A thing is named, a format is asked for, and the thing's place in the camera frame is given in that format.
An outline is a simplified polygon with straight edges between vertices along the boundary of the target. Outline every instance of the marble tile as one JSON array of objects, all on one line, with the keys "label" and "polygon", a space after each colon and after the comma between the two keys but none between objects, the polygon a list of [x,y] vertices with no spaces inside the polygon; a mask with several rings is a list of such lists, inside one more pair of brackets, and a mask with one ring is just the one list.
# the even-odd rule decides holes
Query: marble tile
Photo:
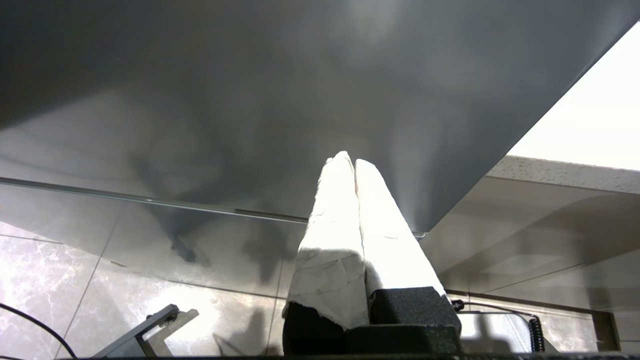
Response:
[{"label": "marble tile", "polygon": [[[98,257],[67,245],[0,236],[0,302],[58,334],[68,329]],[[0,311],[1,354],[52,359],[60,344],[17,315]]]},{"label": "marble tile", "polygon": [[[92,356],[168,304],[198,315],[168,336],[173,356],[263,354],[275,299],[165,281],[102,259],[66,340]],[[65,357],[61,350],[58,357]]]},{"label": "marble tile", "polygon": [[[274,297],[281,262],[293,259],[297,251],[289,238],[301,238],[304,229],[299,224],[130,204],[104,257],[165,280]],[[172,249],[172,238],[191,253]]]},{"label": "marble tile", "polygon": [[[595,327],[591,315],[547,307],[529,306],[512,302],[471,297],[481,302],[537,314],[542,323],[545,339],[560,352],[598,352]],[[468,310],[501,312],[490,307],[471,305]]]},{"label": "marble tile", "polygon": [[284,327],[284,319],[282,318],[282,310],[287,301],[285,299],[276,300],[276,308],[271,321],[271,331],[269,332],[269,345],[267,346],[268,356],[282,356],[282,329]]}]

